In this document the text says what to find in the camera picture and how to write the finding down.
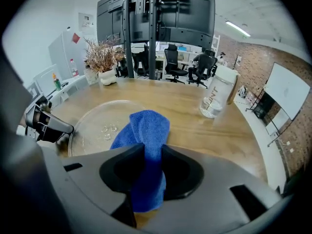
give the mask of black slot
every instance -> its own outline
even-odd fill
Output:
[[[82,167],[82,165],[80,163],[74,163],[74,164],[64,166],[64,169],[65,169],[65,171],[69,172],[69,171],[78,169],[80,167]]]
[[[253,195],[253,193],[245,186],[238,185],[230,188],[234,197],[243,208],[244,212],[253,221],[266,212],[265,206]]]

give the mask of wooden table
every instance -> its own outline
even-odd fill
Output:
[[[75,125],[104,102],[131,100],[169,119],[167,144],[229,159],[267,182],[259,146],[239,109],[231,104],[215,120],[204,117],[199,104],[206,91],[171,82],[119,78],[110,86],[94,84],[77,92],[52,114]]]

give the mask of metal pole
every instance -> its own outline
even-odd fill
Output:
[[[131,54],[131,39],[130,39],[130,19],[129,19],[129,3],[130,0],[123,0],[122,4],[122,35],[123,44],[127,59],[128,77],[134,78],[132,54]]]
[[[157,0],[150,0],[150,18],[149,18],[149,58],[148,65],[150,70],[150,80],[155,80],[156,68],[156,3]]]

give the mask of blue cloth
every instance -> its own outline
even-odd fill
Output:
[[[134,113],[111,146],[114,149],[136,143],[145,145],[145,167],[131,190],[134,212],[157,209],[163,202],[166,179],[161,169],[161,146],[167,141],[169,128],[169,120],[157,112]]]

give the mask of clear water bottle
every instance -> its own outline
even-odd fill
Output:
[[[237,75],[235,70],[222,65],[218,66],[206,96],[199,107],[204,116],[215,118],[222,111],[234,88]]]
[[[76,66],[76,64],[74,62],[74,59],[70,59],[70,64],[69,65],[70,65],[70,69],[72,71],[73,77],[79,75],[77,66]]]

